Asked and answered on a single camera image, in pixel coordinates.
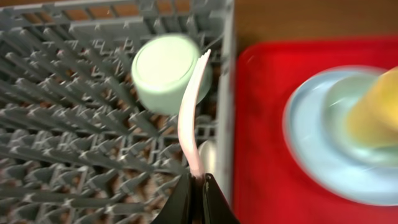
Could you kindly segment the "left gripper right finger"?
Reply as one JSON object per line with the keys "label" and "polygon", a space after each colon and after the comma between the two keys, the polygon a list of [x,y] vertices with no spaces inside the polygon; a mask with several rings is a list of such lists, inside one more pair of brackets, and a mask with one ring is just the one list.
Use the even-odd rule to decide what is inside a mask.
{"label": "left gripper right finger", "polygon": [[204,224],[239,224],[212,174],[205,174],[202,197]]}

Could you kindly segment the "yellow plastic cup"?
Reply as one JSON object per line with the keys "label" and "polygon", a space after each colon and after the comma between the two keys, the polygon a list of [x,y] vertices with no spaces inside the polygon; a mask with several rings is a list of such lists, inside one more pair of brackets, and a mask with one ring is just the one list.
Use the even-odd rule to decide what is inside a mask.
{"label": "yellow plastic cup", "polygon": [[380,75],[346,119],[350,136],[372,147],[397,145],[397,68]]}

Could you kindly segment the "light blue plate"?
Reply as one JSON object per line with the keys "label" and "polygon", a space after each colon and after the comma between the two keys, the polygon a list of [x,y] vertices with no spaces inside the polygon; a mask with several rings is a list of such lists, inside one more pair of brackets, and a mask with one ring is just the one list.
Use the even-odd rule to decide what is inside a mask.
{"label": "light blue plate", "polygon": [[387,207],[397,205],[397,166],[379,167],[348,157],[332,145],[322,125],[324,99],[333,84],[357,73],[378,77],[384,72],[352,65],[308,78],[289,97],[283,134],[295,161],[316,183],[350,201]]}

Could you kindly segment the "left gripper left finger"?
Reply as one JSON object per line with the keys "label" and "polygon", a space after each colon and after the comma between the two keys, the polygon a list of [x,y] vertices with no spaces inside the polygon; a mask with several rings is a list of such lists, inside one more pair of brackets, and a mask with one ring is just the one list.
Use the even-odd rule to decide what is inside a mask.
{"label": "left gripper left finger", "polygon": [[191,224],[192,176],[181,175],[172,194],[151,224]]}

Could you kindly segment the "white plastic fork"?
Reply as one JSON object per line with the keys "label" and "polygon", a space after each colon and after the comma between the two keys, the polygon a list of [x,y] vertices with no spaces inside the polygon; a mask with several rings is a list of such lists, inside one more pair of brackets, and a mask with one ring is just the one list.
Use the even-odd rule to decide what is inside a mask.
{"label": "white plastic fork", "polygon": [[178,114],[178,140],[180,147],[190,166],[190,173],[195,178],[202,178],[205,174],[203,163],[198,152],[195,141],[195,108],[197,105],[198,92],[201,81],[206,69],[206,65],[211,54],[208,49],[198,60],[195,69],[188,82],[187,88],[182,98],[180,111]]}

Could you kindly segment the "small green saucer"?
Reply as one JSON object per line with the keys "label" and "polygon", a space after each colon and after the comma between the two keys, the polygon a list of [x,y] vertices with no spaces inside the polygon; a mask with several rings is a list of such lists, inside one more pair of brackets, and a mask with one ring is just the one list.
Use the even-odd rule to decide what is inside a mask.
{"label": "small green saucer", "polygon": [[322,125],[332,145],[348,157],[374,166],[396,167],[397,145],[365,146],[355,141],[346,127],[348,113],[376,79],[374,75],[357,73],[333,84],[324,99]]}

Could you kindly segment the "mint green bowl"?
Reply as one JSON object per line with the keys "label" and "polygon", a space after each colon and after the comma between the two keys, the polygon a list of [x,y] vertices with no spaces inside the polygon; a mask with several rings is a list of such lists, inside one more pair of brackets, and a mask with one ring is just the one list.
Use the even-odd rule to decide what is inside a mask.
{"label": "mint green bowl", "polygon": [[144,108],[161,115],[178,114],[200,56],[198,44],[184,34],[165,34],[144,44],[131,65],[132,80]]}

